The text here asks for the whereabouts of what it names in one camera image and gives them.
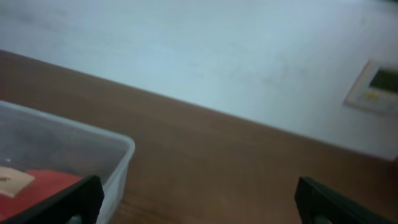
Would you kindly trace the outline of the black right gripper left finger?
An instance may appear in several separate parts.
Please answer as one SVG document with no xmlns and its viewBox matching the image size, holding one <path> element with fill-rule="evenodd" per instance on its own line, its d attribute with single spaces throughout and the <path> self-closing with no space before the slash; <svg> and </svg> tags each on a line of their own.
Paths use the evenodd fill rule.
<svg viewBox="0 0 398 224">
<path fill-rule="evenodd" d="M 95 224 L 104 199 L 100 178 L 89 175 L 1 224 L 65 224 L 75 217 Z"/>
</svg>

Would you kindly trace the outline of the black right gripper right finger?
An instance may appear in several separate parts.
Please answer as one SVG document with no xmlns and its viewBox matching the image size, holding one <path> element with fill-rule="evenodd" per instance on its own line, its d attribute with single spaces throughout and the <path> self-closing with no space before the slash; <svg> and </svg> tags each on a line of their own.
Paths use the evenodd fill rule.
<svg viewBox="0 0 398 224">
<path fill-rule="evenodd" d="M 294 199 L 302 224 L 395 224 L 311 177 L 298 179 Z"/>
</svg>

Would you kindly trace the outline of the orange scraper wooden handle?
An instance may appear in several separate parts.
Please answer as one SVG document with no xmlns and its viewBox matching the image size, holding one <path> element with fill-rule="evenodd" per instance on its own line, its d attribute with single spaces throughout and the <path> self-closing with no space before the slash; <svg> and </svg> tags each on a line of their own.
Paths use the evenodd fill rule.
<svg viewBox="0 0 398 224">
<path fill-rule="evenodd" d="M 1 221 L 40 203 L 82 178 L 54 170 L 1 167 Z"/>
</svg>

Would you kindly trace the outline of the clear plastic container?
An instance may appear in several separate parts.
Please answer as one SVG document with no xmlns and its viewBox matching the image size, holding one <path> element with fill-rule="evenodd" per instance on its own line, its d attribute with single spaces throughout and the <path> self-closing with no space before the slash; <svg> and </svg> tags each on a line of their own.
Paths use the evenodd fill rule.
<svg viewBox="0 0 398 224">
<path fill-rule="evenodd" d="M 123 197 L 134 150 L 134 141 L 122 134 L 1 102 L 1 165 L 97 175 L 104 190 L 99 224 L 109 223 Z"/>
</svg>

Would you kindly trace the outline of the white wall control panel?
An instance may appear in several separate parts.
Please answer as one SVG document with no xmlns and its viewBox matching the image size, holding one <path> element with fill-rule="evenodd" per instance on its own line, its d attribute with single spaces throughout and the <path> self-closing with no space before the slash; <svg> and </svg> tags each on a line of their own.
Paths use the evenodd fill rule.
<svg viewBox="0 0 398 224">
<path fill-rule="evenodd" d="M 397 116 L 397 64 L 368 60 L 344 104 L 376 114 Z"/>
</svg>

